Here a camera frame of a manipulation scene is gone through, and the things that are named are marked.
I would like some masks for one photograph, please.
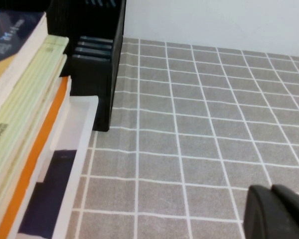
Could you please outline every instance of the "book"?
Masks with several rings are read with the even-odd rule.
[[[13,197],[1,222],[0,239],[8,237],[18,212],[21,211],[21,215],[25,212],[26,206],[24,205],[28,204],[31,192],[36,183],[36,178],[42,170],[42,165],[45,163],[47,157],[49,157],[49,155],[46,155],[47,150],[50,148],[56,129],[60,124],[63,124],[62,119],[64,118],[64,115],[67,114],[66,109],[69,104],[70,89],[71,78],[63,77],[41,130],[26,160],[26,164],[13,193]]]
[[[0,10],[0,107],[47,35],[44,12]]]
[[[55,98],[56,91],[60,88],[61,79],[58,76],[62,70],[65,60],[66,56],[63,56],[59,64],[58,71],[56,71],[55,75],[53,76],[54,79],[51,85],[49,86],[48,92],[45,95],[42,103],[40,104],[39,110],[37,111],[36,116],[30,125],[30,129],[28,130],[26,137],[24,138],[23,144],[17,152],[16,156],[14,157],[14,160],[12,161],[12,164],[7,171],[7,175],[3,183],[1,184],[0,224],[5,216],[9,204],[11,203],[11,199],[13,198],[16,189],[18,190],[16,192],[17,194],[22,193],[22,190],[19,190],[17,188],[17,185],[21,179],[21,173],[23,172],[23,169],[25,168],[25,165],[29,160],[29,157],[34,158],[34,155],[37,154],[37,145],[42,145],[42,134],[45,134],[45,131],[47,131],[46,127],[44,129],[42,129],[42,127],[44,126],[43,124],[45,122],[47,112],[49,112],[49,110],[51,109],[51,101],[53,100],[53,98]]]
[[[0,109],[0,188],[49,86],[62,70],[67,43],[66,37],[49,35]]]

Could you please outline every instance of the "black magazine holder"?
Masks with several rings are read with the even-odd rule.
[[[0,0],[0,9],[45,11],[49,34],[70,39],[62,75],[72,96],[99,97],[93,130],[108,131],[123,42],[126,0]]]

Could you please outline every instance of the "checkered surface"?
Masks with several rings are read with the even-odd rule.
[[[67,238],[243,238],[273,183],[299,193],[299,57],[125,39]]]

